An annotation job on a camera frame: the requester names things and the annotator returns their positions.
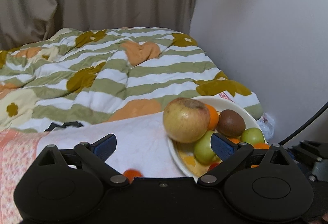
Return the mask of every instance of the plastic bag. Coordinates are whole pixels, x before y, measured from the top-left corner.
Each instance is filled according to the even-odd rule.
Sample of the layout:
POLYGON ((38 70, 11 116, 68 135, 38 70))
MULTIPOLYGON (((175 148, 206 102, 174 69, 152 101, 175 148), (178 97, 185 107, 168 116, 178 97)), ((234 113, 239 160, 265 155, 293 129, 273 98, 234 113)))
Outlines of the plastic bag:
POLYGON ((269 142, 274 134, 274 125, 275 121, 272 117, 270 117, 268 114, 264 113, 262 117, 256 121, 257 124, 260 126, 264 138, 267 142, 269 142))

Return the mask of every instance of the blue gripper pad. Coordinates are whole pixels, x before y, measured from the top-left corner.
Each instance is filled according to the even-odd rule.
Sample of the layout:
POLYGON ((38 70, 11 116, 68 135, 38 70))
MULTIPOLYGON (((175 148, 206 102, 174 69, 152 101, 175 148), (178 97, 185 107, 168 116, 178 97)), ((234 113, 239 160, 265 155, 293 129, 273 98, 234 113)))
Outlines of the blue gripper pad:
POLYGON ((238 150, 235 143, 217 132, 211 136, 211 148, 222 161, 227 160, 238 150))
POLYGON ((116 149, 116 143, 117 141, 115 135, 110 133, 109 135, 106 135, 105 137, 90 145, 90 151, 102 161, 106 161, 106 159, 114 153, 116 149))

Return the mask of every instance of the small orange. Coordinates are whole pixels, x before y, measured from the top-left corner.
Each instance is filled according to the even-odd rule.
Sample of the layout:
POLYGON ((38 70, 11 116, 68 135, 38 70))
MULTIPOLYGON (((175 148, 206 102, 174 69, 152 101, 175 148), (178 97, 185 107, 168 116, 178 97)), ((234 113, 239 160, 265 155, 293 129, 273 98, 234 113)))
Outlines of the small orange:
POLYGON ((227 138, 235 144, 240 143, 240 140, 238 138, 232 138, 232 137, 227 137, 227 138))
POLYGON ((253 146, 254 146, 254 148, 257 148, 257 149, 269 149, 270 148, 270 145, 267 145, 265 143, 257 143, 253 146))
POLYGON ((214 169, 217 165, 219 165, 219 163, 213 163, 212 165, 210 165, 207 171, 214 169))
POLYGON ((140 171, 133 170, 133 169, 128 169, 124 171, 123 176, 127 177, 130 183, 133 181, 134 177, 143 177, 140 171))
POLYGON ((210 112, 210 123, 208 124, 208 131, 214 130, 219 122, 219 114, 216 109, 208 104, 205 104, 210 112))

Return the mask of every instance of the flower pattern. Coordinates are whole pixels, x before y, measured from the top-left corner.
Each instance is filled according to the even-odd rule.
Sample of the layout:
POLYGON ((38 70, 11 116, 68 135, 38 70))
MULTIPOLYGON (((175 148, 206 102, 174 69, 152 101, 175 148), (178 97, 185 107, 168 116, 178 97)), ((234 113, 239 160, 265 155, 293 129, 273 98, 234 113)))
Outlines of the flower pattern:
POLYGON ((93 33, 92 31, 85 32, 75 39, 75 47, 80 48, 87 43, 97 42, 105 37, 105 33, 106 30, 98 31, 96 33, 93 33))
POLYGON ((45 59, 49 62, 54 62, 58 58, 59 47, 52 46, 50 48, 41 49, 36 55, 30 57, 28 62, 36 63, 41 59, 45 59))
POLYGON ((252 94, 246 86, 234 80, 229 80, 223 71, 219 72, 213 80, 198 80, 194 83, 199 85, 196 87, 196 91, 200 95, 217 95, 223 91, 228 91, 232 96, 235 96, 236 93, 243 96, 252 94))
POLYGON ((18 105, 12 102, 10 105, 7 106, 7 112, 9 117, 16 116, 18 114, 18 105))
POLYGON ((42 49, 42 47, 30 47, 27 49, 23 49, 20 50, 19 52, 17 52, 14 57, 15 58, 21 58, 21 57, 25 57, 25 58, 32 58, 35 55, 37 55, 42 49))
POLYGON ((151 41, 139 45, 137 42, 126 40, 121 46, 125 48, 128 60, 133 67, 146 60, 158 58, 161 53, 159 46, 151 41))
POLYGON ((7 50, 0 51, 0 69, 2 69, 3 65, 6 64, 7 54, 8 54, 7 50))
POLYGON ((197 41, 193 39, 190 35, 182 34, 182 33, 173 33, 172 45, 177 47, 189 47, 189 46, 197 46, 197 41))
POLYGON ((91 87, 97 74, 101 71, 106 62, 102 62, 95 67, 84 68, 76 72, 66 83, 67 90, 72 93, 79 93, 83 88, 91 87))

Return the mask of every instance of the metal screw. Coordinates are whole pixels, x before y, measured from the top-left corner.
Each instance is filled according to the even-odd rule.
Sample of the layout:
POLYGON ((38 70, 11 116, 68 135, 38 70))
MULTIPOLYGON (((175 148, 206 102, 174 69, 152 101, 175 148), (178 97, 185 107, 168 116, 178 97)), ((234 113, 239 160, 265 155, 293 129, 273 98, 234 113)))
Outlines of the metal screw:
POLYGON ((89 142, 81 142, 80 144, 83 146, 90 145, 89 142))
POLYGON ((110 181, 113 183, 124 183, 126 181, 126 177, 123 175, 114 175, 110 178, 110 181))
POLYGON ((317 179, 315 178, 315 176, 310 175, 309 176, 309 180, 312 181, 312 182, 315 182, 317 179))
POLYGON ((213 175, 204 175, 204 176, 201 176, 200 180, 204 183, 213 183, 213 182, 216 182, 217 178, 213 175))

